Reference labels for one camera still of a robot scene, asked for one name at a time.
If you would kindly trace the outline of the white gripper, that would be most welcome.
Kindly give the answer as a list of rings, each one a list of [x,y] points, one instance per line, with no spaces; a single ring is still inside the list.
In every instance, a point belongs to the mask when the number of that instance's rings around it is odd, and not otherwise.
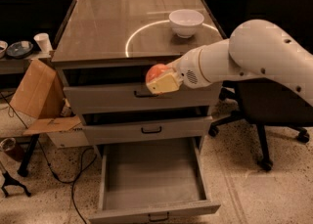
[[[179,59],[167,64],[173,72],[159,76],[147,75],[146,85],[151,93],[163,94],[177,91],[182,84],[197,89],[207,87],[210,82],[201,73],[202,48],[190,50]]]

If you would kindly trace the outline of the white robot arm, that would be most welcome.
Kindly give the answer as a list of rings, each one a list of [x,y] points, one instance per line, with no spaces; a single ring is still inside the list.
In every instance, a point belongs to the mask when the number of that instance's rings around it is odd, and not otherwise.
[[[313,105],[313,55],[277,25],[251,20],[231,36],[192,49],[181,58],[155,65],[146,74],[151,93],[197,89],[221,81],[267,78],[291,89]]]

